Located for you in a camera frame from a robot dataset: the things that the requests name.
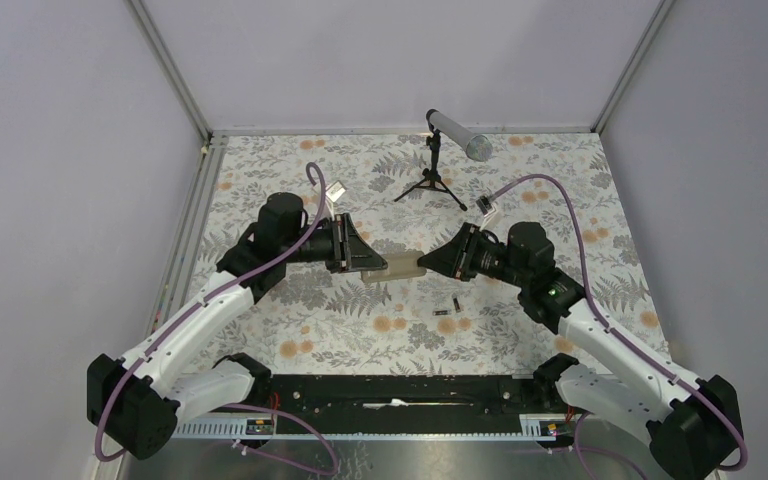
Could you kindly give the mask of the white remote control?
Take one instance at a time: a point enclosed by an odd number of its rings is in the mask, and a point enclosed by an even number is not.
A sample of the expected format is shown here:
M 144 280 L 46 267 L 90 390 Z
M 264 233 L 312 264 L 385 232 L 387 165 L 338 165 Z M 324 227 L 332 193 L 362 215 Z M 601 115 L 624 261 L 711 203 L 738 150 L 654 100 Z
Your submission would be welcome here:
M 419 250 L 385 254 L 383 258 L 387 263 L 386 268 L 363 271 L 361 281 L 365 284 L 373 284 L 423 277 L 427 269 L 418 265 L 418 260 L 422 256 L 423 253 Z

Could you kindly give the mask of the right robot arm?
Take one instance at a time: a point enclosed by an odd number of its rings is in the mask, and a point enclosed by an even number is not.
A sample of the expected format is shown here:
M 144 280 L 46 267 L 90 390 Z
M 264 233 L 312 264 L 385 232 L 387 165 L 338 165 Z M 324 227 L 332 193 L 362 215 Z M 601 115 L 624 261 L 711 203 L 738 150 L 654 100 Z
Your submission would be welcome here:
M 658 355 L 611 319 L 582 284 L 555 262 L 543 227 L 519 222 L 506 242 L 470 223 L 421 256 L 419 266 L 468 282 L 483 275 L 519 288 L 529 319 L 591 355 L 611 373 L 600 376 L 571 357 L 557 355 L 554 371 L 533 386 L 535 402 L 557 412 L 565 405 L 610 422 L 644 443 L 674 479 L 704 479 L 745 454 L 736 389 L 720 375 L 703 379 Z

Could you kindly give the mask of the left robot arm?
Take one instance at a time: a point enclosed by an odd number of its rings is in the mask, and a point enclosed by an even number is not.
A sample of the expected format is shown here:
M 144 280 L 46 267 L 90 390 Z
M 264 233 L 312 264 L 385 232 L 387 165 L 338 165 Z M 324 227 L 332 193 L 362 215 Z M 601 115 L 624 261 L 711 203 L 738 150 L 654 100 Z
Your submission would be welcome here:
M 257 219 L 201 289 L 145 340 L 87 369 L 87 417 L 97 440 L 110 438 L 144 460 L 175 428 L 227 404 L 256 411 L 269 401 L 263 368 L 244 355 L 189 379 L 183 370 L 234 318 L 280 283 L 292 263 L 321 263 L 332 274 L 379 271 L 387 261 L 360 236 L 349 214 L 309 217 L 292 193 L 270 195 Z

